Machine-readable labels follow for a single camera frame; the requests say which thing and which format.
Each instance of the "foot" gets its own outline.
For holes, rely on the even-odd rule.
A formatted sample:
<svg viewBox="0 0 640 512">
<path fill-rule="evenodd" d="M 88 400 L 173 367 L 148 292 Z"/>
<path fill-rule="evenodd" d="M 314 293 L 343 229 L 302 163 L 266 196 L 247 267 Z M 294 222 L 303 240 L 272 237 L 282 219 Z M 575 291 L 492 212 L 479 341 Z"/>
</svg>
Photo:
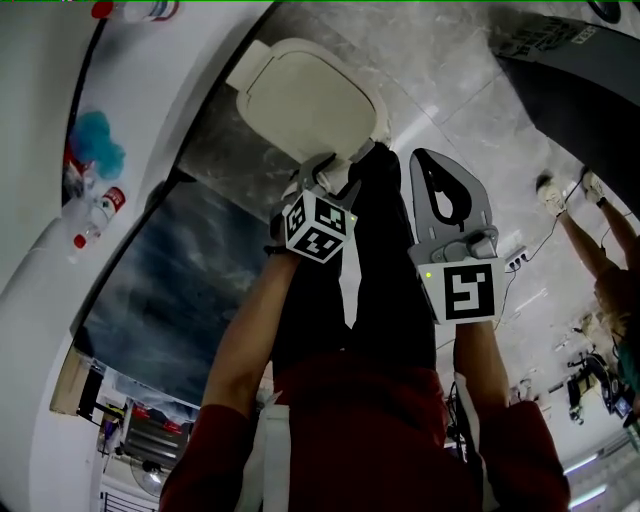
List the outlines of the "foot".
<svg viewBox="0 0 640 512">
<path fill-rule="evenodd" d="M 547 178 L 538 186 L 538 199 L 554 217 L 567 211 L 562 191 L 551 178 Z"/>
<path fill-rule="evenodd" d="M 602 190 L 602 182 L 591 171 L 587 171 L 582 177 L 582 188 L 584 189 L 584 195 L 587 201 L 598 204 L 604 197 L 604 190 Z"/>
</svg>

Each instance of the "red bottle cap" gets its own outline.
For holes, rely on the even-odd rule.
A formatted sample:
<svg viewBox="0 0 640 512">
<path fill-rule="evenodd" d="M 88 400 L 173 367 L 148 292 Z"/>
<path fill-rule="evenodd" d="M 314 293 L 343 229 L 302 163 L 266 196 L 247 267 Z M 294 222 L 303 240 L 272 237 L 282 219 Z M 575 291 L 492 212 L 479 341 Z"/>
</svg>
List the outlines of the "red bottle cap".
<svg viewBox="0 0 640 512">
<path fill-rule="evenodd" d="M 75 245 L 78 249 L 82 249 L 85 245 L 87 245 L 87 239 L 82 235 L 76 235 L 73 239 L 73 245 Z"/>
<path fill-rule="evenodd" d="M 113 11 L 113 2 L 96 2 L 91 9 L 91 16 L 97 19 L 107 18 Z"/>
</svg>

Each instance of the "red shirt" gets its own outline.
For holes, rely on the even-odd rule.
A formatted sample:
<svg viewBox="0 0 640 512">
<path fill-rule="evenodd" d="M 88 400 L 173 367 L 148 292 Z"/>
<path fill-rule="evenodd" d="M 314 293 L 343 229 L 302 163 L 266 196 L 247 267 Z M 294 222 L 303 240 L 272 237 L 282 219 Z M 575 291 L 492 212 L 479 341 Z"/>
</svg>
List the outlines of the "red shirt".
<svg viewBox="0 0 640 512">
<path fill-rule="evenodd" d="M 434 371 L 339 352 L 288 369 L 276 389 L 290 406 L 290 511 L 481 510 L 467 466 L 443 449 Z M 252 443 L 240 413 L 204 407 L 160 509 L 233 511 Z M 480 453 L 503 510 L 567 510 L 568 484 L 534 403 L 482 423 Z"/>
</svg>

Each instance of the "bare leg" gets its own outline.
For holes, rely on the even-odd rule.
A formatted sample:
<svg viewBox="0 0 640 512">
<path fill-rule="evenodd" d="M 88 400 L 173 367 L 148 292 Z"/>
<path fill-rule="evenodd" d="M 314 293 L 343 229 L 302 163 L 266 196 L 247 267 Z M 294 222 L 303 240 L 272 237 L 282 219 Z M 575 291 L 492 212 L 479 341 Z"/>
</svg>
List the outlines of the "bare leg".
<svg viewBox="0 0 640 512">
<path fill-rule="evenodd" d="M 627 259 L 627 266 L 629 266 L 630 255 L 636 241 L 636 232 L 631 227 L 631 224 L 629 224 L 626 217 L 616 210 L 615 206 L 606 199 L 603 201 L 604 202 L 602 203 L 602 206 L 600 206 L 600 209 L 607 218 L 607 222 L 609 223 L 609 226 L 611 226 L 611 232 L 613 233 L 613 236 L 616 237 L 618 245 L 622 247 Z"/>
<path fill-rule="evenodd" d="M 558 215 L 558 221 L 567 232 L 580 260 L 593 277 L 597 279 L 607 270 L 617 268 L 617 265 L 604 255 L 593 238 L 578 226 L 566 211 Z"/>
<path fill-rule="evenodd" d="M 509 379 L 491 322 L 456 325 L 453 364 L 467 380 L 480 421 L 509 406 Z"/>
</svg>

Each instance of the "plastic bottle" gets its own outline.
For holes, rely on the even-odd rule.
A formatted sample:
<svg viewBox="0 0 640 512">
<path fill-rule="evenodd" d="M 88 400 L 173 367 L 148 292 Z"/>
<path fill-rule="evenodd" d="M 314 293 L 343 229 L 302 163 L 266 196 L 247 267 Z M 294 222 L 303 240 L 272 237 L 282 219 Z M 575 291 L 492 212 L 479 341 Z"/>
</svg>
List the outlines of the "plastic bottle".
<svg viewBox="0 0 640 512">
<path fill-rule="evenodd" d="M 96 2 L 91 16 L 125 23 L 166 21 L 178 10 L 178 2 Z"/>
<path fill-rule="evenodd" d="M 91 207 L 87 215 L 87 223 L 82 233 L 77 234 L 73 239 L 73 245 L 83 249 L 87 244 L 95 242 L 125 201 L 124 194 L 118 187 L 107 190 Z"/>
</svg>

